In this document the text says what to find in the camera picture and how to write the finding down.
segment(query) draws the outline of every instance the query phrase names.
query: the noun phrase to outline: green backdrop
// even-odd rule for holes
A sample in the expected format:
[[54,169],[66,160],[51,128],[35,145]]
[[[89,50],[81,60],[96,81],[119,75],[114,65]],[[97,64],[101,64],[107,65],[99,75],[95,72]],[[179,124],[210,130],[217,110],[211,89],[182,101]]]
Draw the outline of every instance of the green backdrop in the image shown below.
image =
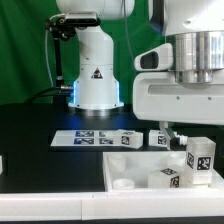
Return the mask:
[[[163,43],[148,24],[147,0],[136,0],[128,18],[134,57]],[[0,104],[22,103],[50,87],[45,63],[45,19],[59,13],[55,0],[0,0]],[[125,22],[102,21],[102,28],[114,39],[114,75],[120,81],[121,100],[132,102],[134,80],[125,35]],[[66,84],[79,73],[77,37],[62,42],[62,65]],[[55,76],[53,41],[49,38],[49,60]]]

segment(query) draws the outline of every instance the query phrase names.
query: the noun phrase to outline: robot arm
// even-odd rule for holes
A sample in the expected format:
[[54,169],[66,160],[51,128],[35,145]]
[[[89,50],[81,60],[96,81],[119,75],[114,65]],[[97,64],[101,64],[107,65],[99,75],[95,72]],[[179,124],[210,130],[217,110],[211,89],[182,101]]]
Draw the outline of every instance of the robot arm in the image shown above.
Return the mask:
[[86,115],[107,115],[124,104],[119,98],[119,83],[113,75],[113,40],[103,32],[100,20],[129,16],[135,0],[56,0],[64,14],[59,26],[66,39],[67,29],[77,34],[80,73],[74,82],[69,107]]
[[[62,13],[95,12],[102,20],[124,18],[124,0],[56,0]],[[129,16],[134,9],[134,0],[126,0],[126,13]]]
[[166,43],[135,60],[144,73],[134,82],[134,113],[160,121],[165,135],[168,122],[223,125],[224,2],[148,2],[149,22]]

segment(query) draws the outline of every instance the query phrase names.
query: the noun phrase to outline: cube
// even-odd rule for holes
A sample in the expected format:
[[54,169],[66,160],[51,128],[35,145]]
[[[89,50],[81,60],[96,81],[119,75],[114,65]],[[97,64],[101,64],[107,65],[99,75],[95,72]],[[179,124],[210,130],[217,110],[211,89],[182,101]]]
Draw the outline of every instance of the cube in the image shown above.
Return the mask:
[[113,139],[114,145],[130,148],[140,148],[143,145],[143,133],[135,131],[117,130],[107,133],[108,139]]
[[162,131],[150,130],[149,132],[149,142],[150,146],[167,147],[167,140]]
[[181,167],[170,166],[150,172],[149,188],[179,188],[181,184]]
[[210,184],[216,144],[206,137],[189,138],[185,176],[191,184]]

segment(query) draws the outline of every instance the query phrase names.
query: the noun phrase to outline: triangular warning sticker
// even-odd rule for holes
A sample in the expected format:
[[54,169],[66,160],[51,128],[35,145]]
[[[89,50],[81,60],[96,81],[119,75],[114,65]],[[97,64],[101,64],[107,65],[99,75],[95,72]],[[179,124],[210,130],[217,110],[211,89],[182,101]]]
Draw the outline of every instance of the triangular warning sticker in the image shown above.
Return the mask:
[[91,77],[92,79],[102,79],[103,78],[103,76],[102,76],[102,74],[101,74],[101,72],[100,72],[100,70],[97,68],[96,69],[96,71],[93,73],[93,75],[92,75],[92,77]]

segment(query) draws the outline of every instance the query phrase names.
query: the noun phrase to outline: white container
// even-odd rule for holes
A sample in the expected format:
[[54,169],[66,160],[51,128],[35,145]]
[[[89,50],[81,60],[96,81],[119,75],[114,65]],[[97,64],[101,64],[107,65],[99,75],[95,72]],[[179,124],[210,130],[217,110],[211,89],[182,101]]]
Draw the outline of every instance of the white container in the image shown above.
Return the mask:
[[130,179],[117,179],[113,181],[113,188],[119,190],[130,190],[135,187],[134,181]]
[[113,154],[108,156],[109,169],[112,172],[123,172],[126,168],[126,157],[122,154]]

